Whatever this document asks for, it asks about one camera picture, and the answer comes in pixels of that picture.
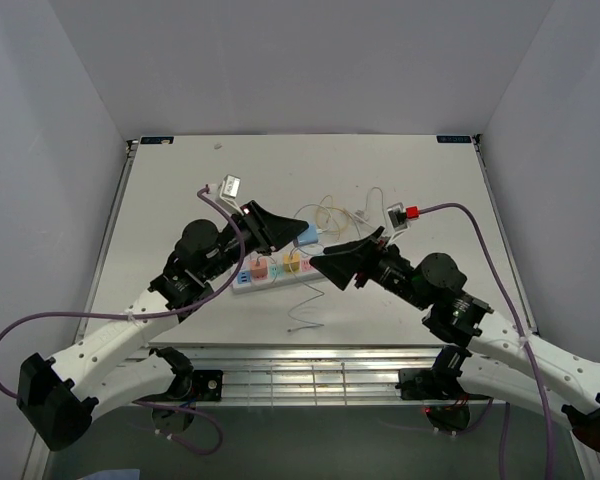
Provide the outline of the blue charger plug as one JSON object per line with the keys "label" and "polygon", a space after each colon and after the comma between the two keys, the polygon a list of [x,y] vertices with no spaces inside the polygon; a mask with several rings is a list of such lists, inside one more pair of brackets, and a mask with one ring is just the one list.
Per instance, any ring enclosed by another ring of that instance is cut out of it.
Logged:
{"label": "blue charger plug", "polygon": [[304,247],[319,242],[319,232],[315,224],[310,224],[298,237],[293,240],[295,247]]}

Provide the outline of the yellow charger plug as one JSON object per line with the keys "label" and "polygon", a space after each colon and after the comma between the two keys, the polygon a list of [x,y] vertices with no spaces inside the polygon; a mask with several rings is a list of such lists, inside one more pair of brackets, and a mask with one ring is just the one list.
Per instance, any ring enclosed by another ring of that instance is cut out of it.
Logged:
{"label": "yellow charger plug", "polygon": [[293,250],[283,255],[283,270],[290,274],[295,274],[301,269],[301,256]]}

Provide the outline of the pink charger plug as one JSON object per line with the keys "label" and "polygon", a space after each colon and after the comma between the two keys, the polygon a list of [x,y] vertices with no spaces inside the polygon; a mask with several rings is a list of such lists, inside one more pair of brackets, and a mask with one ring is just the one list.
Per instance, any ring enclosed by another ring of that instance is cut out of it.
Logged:
{"label": "pink charger plug", "polygon": [[265,257],[252,260],[250,263],[250,274],[253,281],[264,280],[268,277],[269,266]]}

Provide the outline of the white colourful power strip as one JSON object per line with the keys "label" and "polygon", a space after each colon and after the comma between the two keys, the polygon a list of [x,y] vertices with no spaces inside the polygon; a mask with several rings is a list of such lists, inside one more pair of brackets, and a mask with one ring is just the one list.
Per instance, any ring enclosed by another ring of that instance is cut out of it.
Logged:
{"label": "white colourful power strip", "polygon": [[[283,270],[283,255],[293,250],[297,251],[301,256],[301,269],[295,274],[290,274]],[[250,263],[252,260],[261,257],[267,259],[269,274],[264,280],[253,281],[250,274]],[[286,252],[274,252],[271,256],[252,253],[244,260],[238,275],[232,283],[232,291],[234,294],[246,294],[296,283],[324,280],[325,277],[310,265],[310,258],[310,254],[300,251],[297,248],[292,248]]]}

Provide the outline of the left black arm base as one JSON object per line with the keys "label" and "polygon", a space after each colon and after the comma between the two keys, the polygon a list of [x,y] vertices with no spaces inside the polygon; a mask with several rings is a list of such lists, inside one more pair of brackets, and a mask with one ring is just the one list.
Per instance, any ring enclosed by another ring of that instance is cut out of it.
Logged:
{"label": "left black arm base", "polygon": [[185,404],[195,401],[220,401],[223,387],[223,371],[196,370],[191,360],[173,347],[151,348],[149,360],[161,359],[169,365],[173,377],[168,385],[140,400],[147,402],[176,402]]}

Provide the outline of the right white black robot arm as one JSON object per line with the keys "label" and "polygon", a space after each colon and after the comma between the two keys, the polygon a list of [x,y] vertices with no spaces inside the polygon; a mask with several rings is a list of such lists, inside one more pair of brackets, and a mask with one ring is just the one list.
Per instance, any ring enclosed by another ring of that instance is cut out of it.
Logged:
{"label": "right white black robot arm", "polygon": [[418,265],[380,230],[324,249],[311,265],[337,288],[372,281],[424,312],[445,346],[428,379],[430,395],[494,397],[546,414],[600,453],[600,363],[525,332],[465,291],[466,276],[444,253]]}

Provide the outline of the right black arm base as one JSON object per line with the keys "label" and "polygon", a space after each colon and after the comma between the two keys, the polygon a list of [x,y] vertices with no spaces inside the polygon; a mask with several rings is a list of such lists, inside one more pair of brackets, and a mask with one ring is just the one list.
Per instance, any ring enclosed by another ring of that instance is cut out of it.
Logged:
{"label": "right black arm base", "polygon": [[466,348],[446,345],[431,367],[400,369],[395,389],[402,400],[486,400],[487,396],[468,392],[459,383],[461,367],[471,356]]}

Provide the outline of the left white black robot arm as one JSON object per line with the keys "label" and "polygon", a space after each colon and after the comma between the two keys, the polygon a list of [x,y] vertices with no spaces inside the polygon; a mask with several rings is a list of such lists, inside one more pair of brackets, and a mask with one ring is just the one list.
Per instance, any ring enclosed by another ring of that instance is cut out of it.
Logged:
{"label": "left white black robot arm", "polygon": [[230,215],[224,229],[207,219],[190,222],[162,272],[120,320],[112,320],[70,347],[20,367],[16,404],[46,446],[75,443],[109,411],[148,396],[185,397],[192,387],[190,361],[171,347],[154,349],[138,364],[122,362],[187,319],[215,294],[213,280],[240,269],[256,252],[270,255],[308,227],[250,201]]}

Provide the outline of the right blue corner label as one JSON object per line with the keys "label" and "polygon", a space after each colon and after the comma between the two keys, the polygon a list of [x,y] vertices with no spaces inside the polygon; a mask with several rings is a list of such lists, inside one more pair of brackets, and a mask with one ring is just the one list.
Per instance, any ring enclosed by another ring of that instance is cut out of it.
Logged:
{"label": "right blue corner label", "polygon": [[437,135],[436,140],[441,144],[471,144],[472,139],[468,135]]}

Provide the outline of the blue corner label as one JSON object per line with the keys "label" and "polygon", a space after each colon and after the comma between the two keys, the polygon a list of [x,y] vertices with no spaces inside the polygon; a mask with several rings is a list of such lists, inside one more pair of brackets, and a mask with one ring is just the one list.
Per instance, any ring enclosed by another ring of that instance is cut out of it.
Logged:
{"label": "blue corner label", "polygon": [[170,145],[174,142],[173,136],[143,136],[141,145]]}
{"label": "blue corner label", "polygon": [[437,135],[436,140],[441,144],[471,144],[472,139],[468,135]]}

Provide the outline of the left blue corner label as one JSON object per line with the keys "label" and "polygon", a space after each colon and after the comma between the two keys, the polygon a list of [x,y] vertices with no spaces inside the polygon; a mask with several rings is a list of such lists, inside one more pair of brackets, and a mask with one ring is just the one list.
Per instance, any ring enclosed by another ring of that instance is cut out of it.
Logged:
{"label": "left blue corner label", "polygon": [[141,145],[170,145],[174,142],[173,136],[143,136]]}

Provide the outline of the blue cloth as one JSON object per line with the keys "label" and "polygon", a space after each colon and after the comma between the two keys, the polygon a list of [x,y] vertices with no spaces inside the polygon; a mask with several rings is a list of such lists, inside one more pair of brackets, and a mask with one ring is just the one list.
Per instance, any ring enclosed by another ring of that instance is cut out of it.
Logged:
{"label": "blue cloth", "polygon": [[112,469],[95,472],[84,477],[84,480],[139,480],[139,469]]}

